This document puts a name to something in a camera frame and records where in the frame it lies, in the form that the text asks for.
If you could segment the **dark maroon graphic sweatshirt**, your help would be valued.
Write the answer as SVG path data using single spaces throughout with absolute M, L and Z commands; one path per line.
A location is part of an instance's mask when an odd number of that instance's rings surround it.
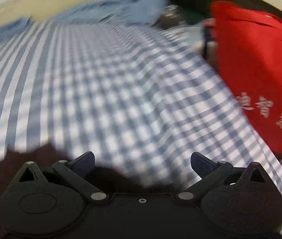
M 0 161 L 0 197 L 10 184 L 13 177 L 27 161 L 34 161 L 42 168 L 46 179 L 49 182 L 57 183 L 49 169 L 58 160 L 70 160 L 65 154 L 58 152 L 52 144 L 46 144 L 31 152 L 19 153 L 12 149 L 6 150 L 5 158 Z M 105 167 L 93 167 L 84 176 L 92 185 L 98 187 L 107 194 L 112 193 L 175 193 L 176 189 L 172 184 L 159 184 L 145 187 L 133 178 L 124 177 L 117 171 Z M 0 224 L 0 238 L 6 238 Z

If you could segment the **blue white checked bedsheet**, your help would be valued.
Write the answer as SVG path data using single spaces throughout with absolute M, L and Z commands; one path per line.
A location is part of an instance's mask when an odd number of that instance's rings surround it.
M 219 75 L 152 27 L 50 21 L 0 35 L 0 160 L 46 142 L 144 186 L 197 182 L 195 151 L 258 161 L 282 194 L 282 165 Z

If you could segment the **red fabric tote bag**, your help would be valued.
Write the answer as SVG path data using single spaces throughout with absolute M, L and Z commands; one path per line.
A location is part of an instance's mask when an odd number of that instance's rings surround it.
M 282 19 L 235 3 L 211 5 L 218 73 L 282 160 Z

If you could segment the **right blue star curtain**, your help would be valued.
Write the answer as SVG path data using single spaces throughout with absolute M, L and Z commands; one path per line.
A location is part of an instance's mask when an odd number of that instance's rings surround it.
M 124 21 L 153 25 L 168 0 L 0 0 L 0 39 L 22 31 L 31 22 Z

